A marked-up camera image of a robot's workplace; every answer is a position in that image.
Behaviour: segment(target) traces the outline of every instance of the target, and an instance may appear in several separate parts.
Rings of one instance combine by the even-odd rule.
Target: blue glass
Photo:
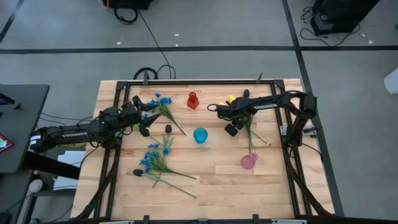
[[[196,142],[202,144],[207,139],[207,131],[204,128],[196,128],[193,132],[193,137],[195,138]]]

